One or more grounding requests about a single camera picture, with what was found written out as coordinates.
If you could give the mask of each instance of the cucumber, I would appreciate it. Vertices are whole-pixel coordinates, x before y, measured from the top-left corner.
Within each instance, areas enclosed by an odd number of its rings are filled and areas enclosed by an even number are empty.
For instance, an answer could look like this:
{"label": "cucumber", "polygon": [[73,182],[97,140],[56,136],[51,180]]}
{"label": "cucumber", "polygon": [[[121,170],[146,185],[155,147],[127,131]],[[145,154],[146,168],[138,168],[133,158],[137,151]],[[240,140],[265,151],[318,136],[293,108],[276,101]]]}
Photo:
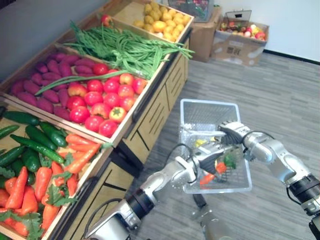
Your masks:
{"label": "cucumber", "polygon": [[40,129],[36,126],[28,125],[25,128],[25,133],[29,136],[31,140],[34,140],[40,144],[45,145],[46,147],[57,150],[58,147],[55,145]]}
{"label": "cucumber", "polygon": [[36,126],[40,123],[38,117],[22,111],[6,111],[3,114],[3,117],[20,124],[30,124]]}

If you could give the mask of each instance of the green cucumber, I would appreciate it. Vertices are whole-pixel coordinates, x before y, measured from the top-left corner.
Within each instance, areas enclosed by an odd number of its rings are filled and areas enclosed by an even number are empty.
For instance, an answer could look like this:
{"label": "green cucumber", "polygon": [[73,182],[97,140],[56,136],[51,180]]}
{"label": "green cucumber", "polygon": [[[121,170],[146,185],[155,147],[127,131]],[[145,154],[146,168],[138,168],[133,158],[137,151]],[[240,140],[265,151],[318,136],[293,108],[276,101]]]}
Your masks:
{"label": "green cucumber", "polygon": [[20,124],[30,124],[36,126],[40,123],[38,117],[22,111],[6,111],[3,114],[3,117]]}
{"label": "green cucumber", "polygon": [[0,156],[0,167],[6,167],[15,161],[25,150],[25,146],[17,146]]}
{"label": "green cucumber", "polygon": [[0,139],[3,139],[5,136],[13,133],[19,128],[19,125],[10,125],[0,129]]}
{"label": "green cucumber", "polygon": [[62,132],[57,129],[55,126],[48,122],[40,122],[40,128],[48,136],[48,138],[59,147],[66,147],[67,141],[66,138],[62,135]]}
{"label": "green cucumber", "polygon": [[45,145],[46,147],[57,150],[58,147],[55,145],[39,128],[33,125],[28,125],[25,128],[25,133],[29,136],[31,140],[34,140],[40,144]]}
{"label": "green cucumber", "polygon": [[31,148],[28,148],[22,154],[21,158],[22,158],[23,164],[32,173],[36,173],[38,171],[38,169],[41,167],[40,160],[39,160],[39,154]]}

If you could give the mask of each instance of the tomato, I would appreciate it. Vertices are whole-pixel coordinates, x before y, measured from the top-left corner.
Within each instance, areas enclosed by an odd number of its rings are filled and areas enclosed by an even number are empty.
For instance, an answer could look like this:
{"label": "tomato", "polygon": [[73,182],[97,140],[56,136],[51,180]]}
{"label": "tomato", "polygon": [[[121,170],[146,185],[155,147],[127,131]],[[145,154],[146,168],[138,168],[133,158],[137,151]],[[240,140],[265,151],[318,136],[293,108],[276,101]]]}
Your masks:
{"label": "tomato", "polygon": [[109,119],[119,124],[126,115],[127,112],[123,107],[116,106],[110,111]]}
{"label": "tomato", "polygon": [[132,88],[136,94],[140,95],[146,87],[147,83],[148,82],[146,80],[137,77],[132,83]]}
{"label": "tomato", "polygon": [[77,106],[70,112],[70,120],[77,124],[83,124],[89,117],[90,112],[85,106]]}
{"label": "tomato", "polygon": [[121,98],[120,100],[120,107],[124,108],[127,112],[132,108],[132,106],[135,104],[136,99],[131,96],[126,96]]}
{"label": "tomato", "polygon": [[103,89],[108,93],[117,93],[119,89],[120,83],[114,80],[108,80],[104,83]]}
{"label": "tomato", "polygon": [[102,82],[98,79],[91,79],[87,82],[86,88],[89,92],[99,92],[102,93],[104,91],[104,86]]}
{"label": "tomato", "polygon": [[111,108],[107,104],[99,102],[92,106],[90,113],[91,115],[98,115],[104,119],[108,119],[110,111]]}
{"label": "tomato", "polygon": [[84,96],[84,101],[89,106],[93,106],[97,103],[102,103],[104,101],[104,98],[102,97],[102,94],[97,91],[90,91]]}
{"label": "tomato", "polygon": [[81,96],[71,96],[69,97],[68,101],[66,102],[66,107],[69,110],[74,109],[75,107],[79,106],[86,106],[86,102],[83,97]]}
{"label": "tomato", "polygon": [[105,120],[103,121],[99,126],[99,134],[111,138],[112,135],[117,130],[117,124],[114,121],[111,120]]}
{"label": "tomato", "polygon": [[114,92],[110,92],[103,97],[103,102],[110,108],[120,107],[120,97]]}
{"label": "tomato", "polygon": [[120,85],[119,89],[118,89],[118,95],[121,98],[124,97],[133,97],[135,95],[135,91],[132,88],[132,86],[128,85],[128,84],[124,84],[124,85]]}
{"label": "tomato", "polygon": [[101,116],[90,116],[85,120],[84,126],[86,129],[97,133],[99,131],[99,126],[103,121],[104,119]]}
{"label": "tomato", "polygon": [[92,70],[95,75],[105,75],[108,73],[109,68],[104,63],[96,63]]}
{"label": "tomato", "polygon": [[123,73],[120,75],[120,84],[132,85],[135,78],[130,73]]}

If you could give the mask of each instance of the potato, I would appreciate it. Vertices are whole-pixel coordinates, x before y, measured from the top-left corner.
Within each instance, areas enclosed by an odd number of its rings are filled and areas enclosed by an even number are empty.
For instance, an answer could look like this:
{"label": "potato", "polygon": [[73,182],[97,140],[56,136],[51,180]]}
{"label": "potato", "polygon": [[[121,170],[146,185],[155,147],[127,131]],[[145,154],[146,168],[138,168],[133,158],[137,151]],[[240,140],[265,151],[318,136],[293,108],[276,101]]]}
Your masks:
{"label": "potato", "polygon": [[144,23],[152,25],[154,23],[154,19],[151,16],[147,15],[144,17]]}
{"label": "potato", "polygon": [[144,27],[144,22],[143,21],[141,21],[141,20],[135,20],[134,22],[133,22],[133,25],[134,26],[136,26],[136,27],[138,27],[138,28],[143,28]]}
{"label": "potato", "polygon": [[172,20],[165,21],[165,24],[167,26],[172,26],[173,28],[175,28],[177,26],[177,24]]}
{"label": "potato", "polygon": [[148,15],[151,11],[152,11],[152,7],[151,7],[151,5],[149,3],[144,5],[144,14],[145,15]]}
{"label": "potato", "polygon": [[164,21],[155,21],[152,26],[156,33],[162,33],[167,25]]}
{"label": "potato", "polygon": [[162,20],[163,22],[166,22],[166,21],[168,21],[168,20],[172,20],[172,16],[171,16],[169,13],[165,12],[165,13],[162,15],[162,17],[161,17],[161,20]]}

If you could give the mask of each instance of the purple sweet potato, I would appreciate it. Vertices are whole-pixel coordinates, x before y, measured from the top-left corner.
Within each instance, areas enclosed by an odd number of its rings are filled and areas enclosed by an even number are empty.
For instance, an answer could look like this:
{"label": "purple sweet potato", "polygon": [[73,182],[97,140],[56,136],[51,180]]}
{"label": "purple sweet potato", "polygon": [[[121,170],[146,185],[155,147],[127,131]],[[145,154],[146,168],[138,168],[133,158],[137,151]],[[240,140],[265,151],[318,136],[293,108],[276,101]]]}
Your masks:
{"label": "purple sweet potato", "polygon": [[18,99],[26,102],[27,104],[37,106],[37,98],[29,92],[21,91],[16,96]]}
{"label": "purple sweet potato", "polygon": [[47,72],[42,75],[42,78],[44,80],[56,81],[58,79],[61,79],[61,76],[57,73],[54,73],[54,72]]}
{"label": "purple sweet potato", "polygon": [[75,66],[75,71],[78,74],[93,74],[91,67],[85,66],[85,65],[77,65]]}
{"label": "purple sweet potato", "polygon": [[56,60],[51,59],[46,66],[48,67],[50,72],[60,75],[58,63]]}
{"label": "purple sweet potato", "polygon": [[36,72],[31,76],[31,81],[35,84],[41,86],[42,85],[42,76],[40,73]]}
{"label": "purple sweet potato", "polygon": [[62,106],[55,106],[54,109],[53,109],[53,113],[54,115],[62,118],[62,119],[65,119],[67,121],[70,121],[70,113],[67,109],[65,109],[64,107]]}
{"label": "purple sweet potato", "polygon": [[81,59],[79,59],[79,60],[77,60],[75,63],[74,63],[74,65],[76,65],[76,66],[87,66],[87,67],[89,67],[89,68],[93,68],[93,66],[95,65],[96,63],[95,63],[95,61],[93,61],[93,60],[91,60],[91,59],[89,59],[89,58],[81,58]]}
{"label": "purple sweet potato", "polygon": [[25,80],[23,82],[23,88],[26,92],[31,93],[32,95],[35,95],[40,90],[40,87],[31,80]]}
{"label": "purple sweet potato", "polygon": [[17,96],[18,93],[24,92],[25,91],[25,89],[24,89],[24,81],[25,80],[27,80],[27,79],[21,78],[21,79],[16,80],[11,86],[10,93],[14,96]]}
{"label": "purple sweet potato", "polygon": [[60,89],[58,91],[58,97],[59,97],[61,106],[65,108],[67,106],[67,102],[69,99],[68,90],[66,88]]}
{"label": "purple sweet potato", "polygon": [[36,101],[36,106],[48,113],[53,114],[54,113],[54,106],[51,102],[49,102],[44,97],[39,97]]}
{"label": "purple sweet potato", "polygon": [[71,67],[70,67],[69,63],[67,63],[66,61],[60,62],[58,67],[59,67],[59,72],[63,78],[68,77],[68,76],[72,76]]}
{"label": "purple sweet potato", "polygon": [[45,99],[49,100],[49,101],[50,101],[51,103],[53,103],[53,104],[59,103],[58,94],[57,94],[55,91],[51,90],[51,89],[49,89],[49,90],[47,90],[47,91],[44,91],[44,92],[42,93],[42,96],[43,96]]}

